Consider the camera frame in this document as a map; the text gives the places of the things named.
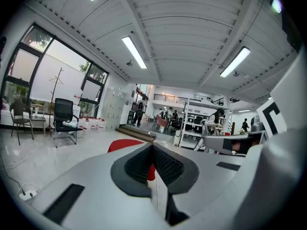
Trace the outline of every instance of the sign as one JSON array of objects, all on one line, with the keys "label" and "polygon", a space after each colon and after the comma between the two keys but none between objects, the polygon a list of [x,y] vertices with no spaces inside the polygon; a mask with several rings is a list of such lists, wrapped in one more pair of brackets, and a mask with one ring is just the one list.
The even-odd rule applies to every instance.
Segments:
[{"label": "sign", "polygon": [[257,112],[269,138],[287,130],[284,118],[273,98],[259,107]]}]

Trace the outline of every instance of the black office chair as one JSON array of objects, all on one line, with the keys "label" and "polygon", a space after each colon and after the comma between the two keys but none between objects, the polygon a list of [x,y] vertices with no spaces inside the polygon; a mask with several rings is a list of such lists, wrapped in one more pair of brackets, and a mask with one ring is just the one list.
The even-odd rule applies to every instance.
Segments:
[{"label": "black office chair", "polygon": [[[56,98],[55,104],[54,104],[54,128],[55,128],[55,137],[53,138],[53,142],[56,145],[56,148],[58,148],[57,145],[57,138],[66,138],[69,137],[74,144],[77,144],[77,131],[81,130],[78,128],[79,118],[73,114],[72,112],[72,106],[73,102],[61,98]],[[67,125],[63,125],[63,122],[70,122],[72,120],[72,117],[75,117],[77,119],[77,127],[70,127]],[[57,137],[57,132],[76,132],[76,141],[74,141],[70,135],[64,136],[64,137]]]},{"label": "black office chair", "polygon": [[[29,114],[29,118],[24,118],[24,111]],[[26,106],[25,104],[21,103],[20,101],[15,101],[10,105],[10,114],[11,114],[12,121],[13,121],[11,137],[13,136],[14,124],[16,124],[18,143],[20,145],[18,127],[20,125],[23,125],[23,126],[29,125],[31,127],[32,140],[34,140],[33,129],[32,129],[32,124],[31,124],[31,110],[30,110],[30,108],[28,106]]]}]

